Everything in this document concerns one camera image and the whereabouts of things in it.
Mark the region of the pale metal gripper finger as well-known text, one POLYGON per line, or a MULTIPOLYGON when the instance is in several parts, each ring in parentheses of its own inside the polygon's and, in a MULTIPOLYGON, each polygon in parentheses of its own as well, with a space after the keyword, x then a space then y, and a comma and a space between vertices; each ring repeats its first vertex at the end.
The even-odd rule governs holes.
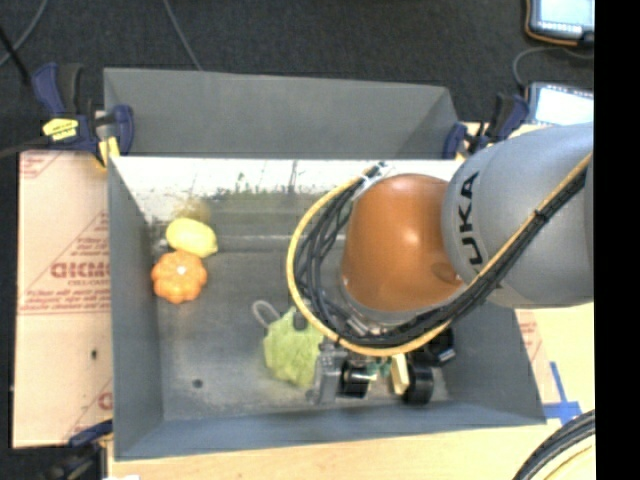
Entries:
POLYGON ((254 301, 251 304, 251 313, 265 330, 281 318, 281 313, 270 302, 265 300, 254 301))

